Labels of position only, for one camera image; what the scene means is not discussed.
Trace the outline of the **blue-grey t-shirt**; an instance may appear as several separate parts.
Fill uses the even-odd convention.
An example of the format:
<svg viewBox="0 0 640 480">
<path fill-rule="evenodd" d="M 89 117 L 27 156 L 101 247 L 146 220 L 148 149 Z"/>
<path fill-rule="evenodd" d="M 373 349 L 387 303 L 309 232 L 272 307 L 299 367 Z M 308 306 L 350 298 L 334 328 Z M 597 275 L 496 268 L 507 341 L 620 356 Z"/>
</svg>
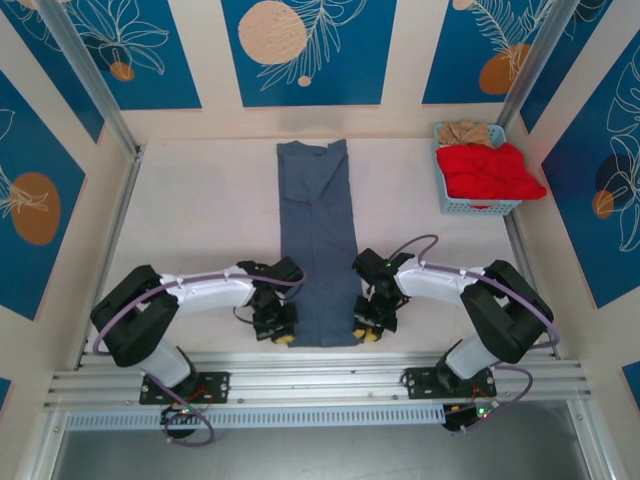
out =
<svg viewBox="0 0 640 480">
<path fill-rule="evenodd" d="M 294 298 L 295 347 L 351 347 L 361 280 L 349 181 L 347 142 L 276 146 L 281 255 L 306 273 Z"/>
</svg>

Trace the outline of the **light blue plastic basket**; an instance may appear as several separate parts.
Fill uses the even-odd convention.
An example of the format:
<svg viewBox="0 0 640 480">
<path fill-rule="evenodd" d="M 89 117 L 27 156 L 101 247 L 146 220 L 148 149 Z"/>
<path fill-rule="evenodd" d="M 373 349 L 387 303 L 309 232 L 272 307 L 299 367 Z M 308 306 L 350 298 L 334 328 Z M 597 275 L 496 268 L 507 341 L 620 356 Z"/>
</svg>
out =
<svg viewBox="0 0 640 480">
<path fill-rule="evenodd" d="M 440 129 L 444 125 L 444 122 L 436 123 L 434 125 L 434 140 L 432 144 L 433 167 L 435 172 L 435 182 L 440 211 L 443 214 L 485 215 L 502 217 L 510 214 L 517 206 L 522 203 L 521 200 L 471 200 L 466 198 L 454 198 L 448 195 L 445 177 L 437 162 L 437 150 L 440 148 L 438 135 Z"/>
</svg>

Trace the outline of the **red t-shirt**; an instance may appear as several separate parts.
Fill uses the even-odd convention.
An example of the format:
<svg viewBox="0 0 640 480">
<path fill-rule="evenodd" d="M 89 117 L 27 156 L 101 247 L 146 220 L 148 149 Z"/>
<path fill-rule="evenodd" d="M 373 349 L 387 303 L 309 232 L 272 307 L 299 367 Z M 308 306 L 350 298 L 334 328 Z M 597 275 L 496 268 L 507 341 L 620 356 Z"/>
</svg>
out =
<svg viewBox="0 0 640 480">
<path fill-rule="evenodd" d="M 523 154 L 508 142 L 492 148 L 440 147 L 437 162 L 450 197 L 533 201 L 547 194 L 546 188 L 527 170 Z"/>
</svg>

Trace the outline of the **beige crumpled t-shirt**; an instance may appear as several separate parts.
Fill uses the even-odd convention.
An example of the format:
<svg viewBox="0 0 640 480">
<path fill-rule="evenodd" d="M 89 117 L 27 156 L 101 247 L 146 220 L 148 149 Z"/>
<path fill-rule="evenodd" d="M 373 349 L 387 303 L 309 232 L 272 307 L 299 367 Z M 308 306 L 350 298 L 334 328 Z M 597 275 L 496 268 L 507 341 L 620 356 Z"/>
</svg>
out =
<svg viewBox="0 0 640 480">
<path fill-rule="evenodd" d="M 486 122 L 474 122 L 469 119 L 460 122 L 445 122 L 437 133 L 441 146 L 484 145 L 493 147 Z"/>
</svg>

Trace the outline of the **aluminium mounting rail frame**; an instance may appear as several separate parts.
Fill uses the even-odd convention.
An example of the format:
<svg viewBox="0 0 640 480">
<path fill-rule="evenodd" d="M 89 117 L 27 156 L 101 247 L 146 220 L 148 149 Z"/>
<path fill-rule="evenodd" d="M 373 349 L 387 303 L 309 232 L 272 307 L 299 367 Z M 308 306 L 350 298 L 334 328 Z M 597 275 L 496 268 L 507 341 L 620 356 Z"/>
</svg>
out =
<svg viewBox="0 0 640 480">
<path fill-rule="evenodd" d="M 229 406 L 307 407 L 406 404 L 400 384 L 410 367 L 433 366 L 437 353 L 206 353 L 191 359 L 200 371 L 230 375 Z M 509 401 L 532 377 L 528 401 L 591 398 L 577 360 L 548 353 L 526 355 L 519 371 L 495 373 L 497 397 Z M 86 354 L 77 370 L 57 371 L 45 396 L 47 411 L 135 409 L 141 373 L 117 367 L 107 357 Z"/>
</svg>

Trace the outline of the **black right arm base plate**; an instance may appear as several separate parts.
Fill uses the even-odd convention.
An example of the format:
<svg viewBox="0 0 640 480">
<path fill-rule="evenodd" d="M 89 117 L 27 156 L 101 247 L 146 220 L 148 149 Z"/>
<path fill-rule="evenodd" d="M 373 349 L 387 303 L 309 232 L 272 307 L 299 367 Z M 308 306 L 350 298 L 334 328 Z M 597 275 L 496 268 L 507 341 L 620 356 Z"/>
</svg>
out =
<svg viewBox="0 0 640 480">
<path fill-rule="evenodd" d="M 471 399 L 474 396 L 495 397 L 497 394 L 493 373 L 489 368 L 479 371 L 470 379 L 461 379 L 447 367 L 407 368 L 400 377 L 411 400 L 417 399 Z"/>
</svg>

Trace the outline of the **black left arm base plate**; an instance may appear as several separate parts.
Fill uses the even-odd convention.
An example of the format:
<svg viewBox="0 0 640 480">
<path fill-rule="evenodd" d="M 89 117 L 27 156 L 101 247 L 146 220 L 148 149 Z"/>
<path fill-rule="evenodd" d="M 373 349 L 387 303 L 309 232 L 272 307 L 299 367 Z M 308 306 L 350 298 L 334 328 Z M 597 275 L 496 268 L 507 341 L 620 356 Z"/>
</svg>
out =
<svg viewBox="0 0 640 480">
<path fill-rule="evenodd" d="M 230 388 L 229 372 L 196 372 L 170 390 L 183 400 L 195 404 L 226 404 Z M 139 403 L 141 405 L 169 405 L 175 399 L 148 375 L 143 377 Z"/>
</svg>

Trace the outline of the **blue wall panel orange circle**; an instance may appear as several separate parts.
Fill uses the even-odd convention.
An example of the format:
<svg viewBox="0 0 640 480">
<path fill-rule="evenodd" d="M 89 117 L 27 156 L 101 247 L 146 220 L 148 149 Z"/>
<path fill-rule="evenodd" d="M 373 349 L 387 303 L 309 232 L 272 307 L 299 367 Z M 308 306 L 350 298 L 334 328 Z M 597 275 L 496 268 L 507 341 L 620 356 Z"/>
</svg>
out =
<svg viewBox="0 0 640 480">
<path fill-rule="evenodd" d="M 450 0 L 423 104 L 501 102 L 554 0 Z"/>
<path fill-rule="evenodd" d="M 36 318 L 84 180 L 0 71 L 0 306 Z"/>
<path fill-rule="evenodd" d="M 640 286 L 640 41 L 542 163 L 596 306 Z"/>
</svg>

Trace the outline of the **blue wall panel beige circle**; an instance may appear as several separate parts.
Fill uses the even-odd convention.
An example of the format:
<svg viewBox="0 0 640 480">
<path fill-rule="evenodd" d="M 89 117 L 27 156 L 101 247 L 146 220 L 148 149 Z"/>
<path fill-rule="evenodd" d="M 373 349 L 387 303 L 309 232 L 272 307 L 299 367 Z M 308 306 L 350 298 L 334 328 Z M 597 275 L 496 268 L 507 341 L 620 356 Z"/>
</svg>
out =
<svg viewBox="0 0 640 480">
<path fill-rule="evenodd" d="M 221 0 L 246 108 L 378 105 L 397 0 Z"/>
</svg>

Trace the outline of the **blue wall panel white flower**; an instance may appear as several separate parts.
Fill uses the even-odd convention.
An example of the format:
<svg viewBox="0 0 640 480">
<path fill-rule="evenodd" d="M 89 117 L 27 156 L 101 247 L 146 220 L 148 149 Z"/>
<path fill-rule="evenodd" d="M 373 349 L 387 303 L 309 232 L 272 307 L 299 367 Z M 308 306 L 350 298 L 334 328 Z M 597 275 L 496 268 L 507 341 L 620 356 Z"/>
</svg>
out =
<svg viewBox="0 0 640 480">
<path fill-rule="evenodd" d="M 168 0 L 69 0 L 63 9 L 120 109 L 201 107 Z"/>
</svg>

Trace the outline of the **aluminium corner post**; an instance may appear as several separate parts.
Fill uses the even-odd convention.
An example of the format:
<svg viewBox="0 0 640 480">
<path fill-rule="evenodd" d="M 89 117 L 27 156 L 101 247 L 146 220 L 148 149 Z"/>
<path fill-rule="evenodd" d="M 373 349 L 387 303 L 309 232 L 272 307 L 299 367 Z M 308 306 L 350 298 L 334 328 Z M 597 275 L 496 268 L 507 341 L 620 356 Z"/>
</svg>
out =
<svg viewBox="0 0 640 480">
<path fill-rule="evenodd" d="M 115 98 L 63 7 L 58 0 L 33 0 L 33 2 L 106 125 L 123 150 L 136 159 L 140 145 L 126 124 Z"/>
<path fill-rule="evenodd" d="M 497 123 L 532 132 L 612 0 L 549 0 L 551 12 L 506 96 Z"/>
</svg>

